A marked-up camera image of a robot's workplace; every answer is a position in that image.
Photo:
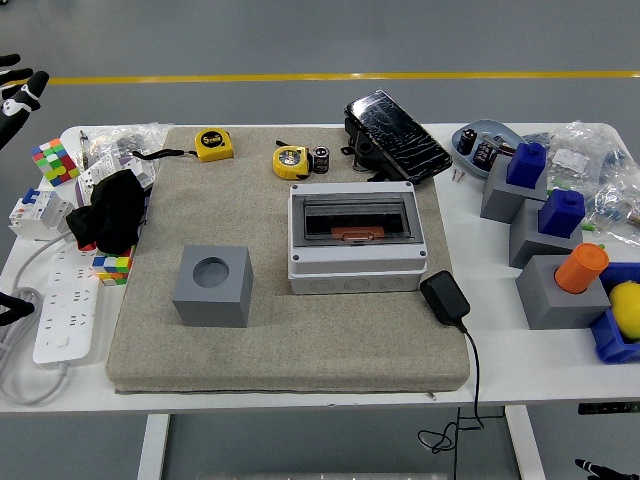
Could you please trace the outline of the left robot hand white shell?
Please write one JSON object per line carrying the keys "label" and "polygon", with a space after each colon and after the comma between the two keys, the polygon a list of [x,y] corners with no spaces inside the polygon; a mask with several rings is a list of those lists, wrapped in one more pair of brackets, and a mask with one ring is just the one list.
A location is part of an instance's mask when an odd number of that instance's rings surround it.
{"label": "left robot hand white shell", "polygon": [[12,69],[19,54],[1,56],[1,148],[21,130],[32,112],[40,108],[40,97],[49,81],[46,71]]}

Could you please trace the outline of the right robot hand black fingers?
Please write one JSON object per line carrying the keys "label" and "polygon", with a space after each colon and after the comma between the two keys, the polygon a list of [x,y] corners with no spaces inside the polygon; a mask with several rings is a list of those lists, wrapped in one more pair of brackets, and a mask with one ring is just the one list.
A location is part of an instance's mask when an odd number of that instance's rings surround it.
{"label": "right robot hand black fingers", "polygon": [[599,464],[594,464],[590,461],[575,459],[574,463],[576,466],[581,468],[582,470],[589,473],[589,479],[600,479],[600,480],[638,480],[639,475],[635,473],[621,473],[616,470],[613,470],[609,467],[602,466]]}

